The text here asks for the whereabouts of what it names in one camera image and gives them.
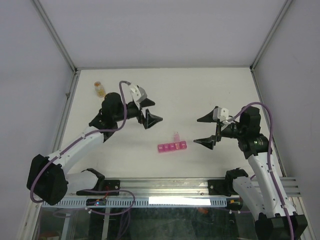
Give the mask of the clear bottle yellow capsules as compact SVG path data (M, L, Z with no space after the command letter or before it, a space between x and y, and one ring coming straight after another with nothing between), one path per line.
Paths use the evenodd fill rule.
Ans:
M94 86L95 92L96 94L100 97L100 98L104 98L106 95L106 91L105 88L103 87L103 85L101 84L100 86Z

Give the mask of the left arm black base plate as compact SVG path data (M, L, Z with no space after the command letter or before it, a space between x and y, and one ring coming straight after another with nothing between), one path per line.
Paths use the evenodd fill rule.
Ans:
M119 190L121 181L119 179L104 179L98 180L97 184L91 191L79 190L76 192L77 196L105 196L107 191Z

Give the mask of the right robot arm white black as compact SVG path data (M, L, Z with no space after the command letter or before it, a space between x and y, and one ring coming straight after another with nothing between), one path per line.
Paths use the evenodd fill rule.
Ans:
M234 117L229 115L228 109L216 106L197 121L215 123L216 129L214 135L195 139L194 143L212 150L222 138L236 139L259 186L259 189L253 186L244 169L235 168L228 170L223 180L209 180L209 194L238 195L254 218L259 240L298 240L308 221L304 214L298 214L285 192L272 155L273 137L261 133L257 103L244 106Z

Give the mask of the pink weekly pill organizer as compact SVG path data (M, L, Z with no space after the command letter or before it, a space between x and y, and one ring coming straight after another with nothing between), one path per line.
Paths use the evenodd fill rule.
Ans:
M173 134L173 141L168 143L161 143L157 145L158 153L168 153L168 152L175 152L186 150L188 148L187 142L185 140L180 139L180 135L178 132Z

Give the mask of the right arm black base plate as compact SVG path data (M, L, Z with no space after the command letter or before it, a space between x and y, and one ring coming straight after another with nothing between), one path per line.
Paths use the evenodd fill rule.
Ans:
M208 194L210 196L226 196L231 197L232 195L238 195L233 189L234 179L209 179L207 181Z

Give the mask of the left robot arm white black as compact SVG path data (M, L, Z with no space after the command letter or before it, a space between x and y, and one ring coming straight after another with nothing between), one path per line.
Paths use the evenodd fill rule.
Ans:
M57 150L48 156L36 155L31 162L26 187L35 203L46 202L53 206L66 194L101 194L105 191L105 176L93 168L78 173L69 173L71 168L90 151L105 143L120 128L118 122L136 118L145 129L163 120L150 113L148 107L155 103L145 98L142 102L125 103L120 94L108 93L101 109L88 127L65 149Z

